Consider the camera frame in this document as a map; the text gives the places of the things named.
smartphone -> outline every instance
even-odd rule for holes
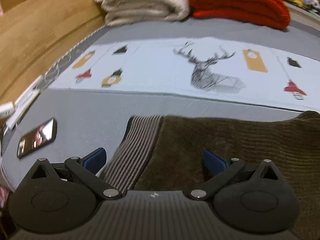
[[[19,159],[52,143],[57,136],[57,121],[52,118],[23,135],[19,141],[17,157]]]

silver screw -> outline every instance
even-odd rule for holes
[[[205,195],[207,195],[207,193],[202,189],[195,189],[191,191],[191,196],[196,198],[201,198],[201,197],[204,197]]]
[[[119,191],[114,189],[114,188],[108,188],[108,189],[103,191],[103,194],[106,197],[115,197],[115,196],[117,196],[119,194]]]

deer head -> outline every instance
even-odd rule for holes
[[[226,52],[222,46],[219,46],[219,49],[223,52],[223,55],[221,57],[219,57],[218,53],[215,52],[214,54],[214,57],[211,57],[207,60],[204,60],[204,61],[201,61],[201,60],[198,60],[197,57],[195,57],[193,54],[192,54],[192,49],[188,52],[188,53],[185,53],[184,50],[185,48],[189,47],[190,45],[193,45],[193,43],[191,42],[186,42],[186,44],[181,48],[179,49],[179,51],[176,51],[176,50],[173,50],[173,52],[177,55],[181,55],[185,58],[188,59],[188,62],[190,63],[194,63],[196,64],[196,67],[198,69],[201,69],[201,70],[205,70],[207,69],[210,65],[215,65],[218,63],[219,60],[222,60],[222,59],[228,59],[228,58],[231,58],[233,57],[236,52],[232,53],[231,55]]]

